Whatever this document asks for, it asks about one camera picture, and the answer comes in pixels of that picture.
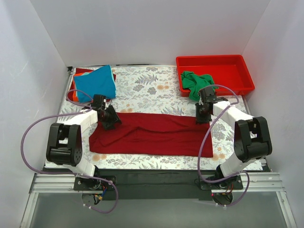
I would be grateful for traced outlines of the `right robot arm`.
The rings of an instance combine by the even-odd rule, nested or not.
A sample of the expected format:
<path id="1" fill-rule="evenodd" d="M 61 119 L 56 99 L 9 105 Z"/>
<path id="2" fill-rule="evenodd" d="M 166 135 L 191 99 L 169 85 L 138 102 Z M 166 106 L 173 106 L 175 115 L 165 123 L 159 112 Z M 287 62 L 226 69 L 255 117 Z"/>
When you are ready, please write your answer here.
<path id="1" fill-rule="evenodd" d="M 266 157 L 272 153 L 272 143 L 266 118 L 253 117 L 239 110 L 235 102 L 231 103 L 224 97 L 218 97 L 208 85 L 199 90 L 199 102 L 196 103 L 196 120 L 198 123 L 210 123 L 201 146 L 198 159 L 201 158 L 202 150 L 215 123 L 221 119 L 232 127 L 234 131 L 234 152 L 216 169 L 214 179 L 206 179 L 197 168 L 199 178 L 210 184 L 229 180 L 239 174 L 251 163 Z"/>

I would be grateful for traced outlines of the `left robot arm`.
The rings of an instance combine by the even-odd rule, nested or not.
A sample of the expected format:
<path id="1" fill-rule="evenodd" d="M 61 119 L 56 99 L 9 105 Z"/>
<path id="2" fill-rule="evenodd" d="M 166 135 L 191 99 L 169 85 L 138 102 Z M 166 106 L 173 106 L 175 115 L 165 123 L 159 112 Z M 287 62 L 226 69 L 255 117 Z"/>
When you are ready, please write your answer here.
<path id="1" fill-rule="evenodd" d="M 48 162 L 63 165 L 73 173 L 93 177 L 97 168 L 83 158 L 82 133 L 100 122 L 104 130 L 120 124 L 114 107 L 106 103 L 104 95 L 94 95 L 92 110 L 82 111 L 64 123 L 54 123 L 49 130 L 46 158 Z"/>

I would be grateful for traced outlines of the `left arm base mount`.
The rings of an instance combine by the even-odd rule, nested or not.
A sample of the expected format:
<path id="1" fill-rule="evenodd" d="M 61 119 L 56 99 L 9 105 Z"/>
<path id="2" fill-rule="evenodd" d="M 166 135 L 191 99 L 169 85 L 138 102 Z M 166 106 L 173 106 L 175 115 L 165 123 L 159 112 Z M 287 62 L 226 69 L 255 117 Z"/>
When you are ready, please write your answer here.
<path id="1" fill-rule="evenodd" d="M 74 182 L 73 190 L 77 191 L 102 191 L 102 190 L 114 190 L 112 183 L 116 183 L 116 176 L 106 175 L 102 176 L 102 179 L 108 180 L 110 183 L 106 181 L 100 181 L 96 179 L 88 179 L 76 177 Z"/>

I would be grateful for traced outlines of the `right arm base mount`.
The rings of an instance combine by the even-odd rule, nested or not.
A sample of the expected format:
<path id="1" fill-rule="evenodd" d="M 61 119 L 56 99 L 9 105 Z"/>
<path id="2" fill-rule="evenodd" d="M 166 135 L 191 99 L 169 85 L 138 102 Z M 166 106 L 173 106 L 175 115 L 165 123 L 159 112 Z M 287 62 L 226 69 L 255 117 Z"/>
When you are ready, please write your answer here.
<path id="1" fill-rule="evenodd" d="M 244 187 L 240 176 L 231 177 L 216 183 L 205 182 L 199 177 L 197 184 L 201 190 L 242 190 Z"/>

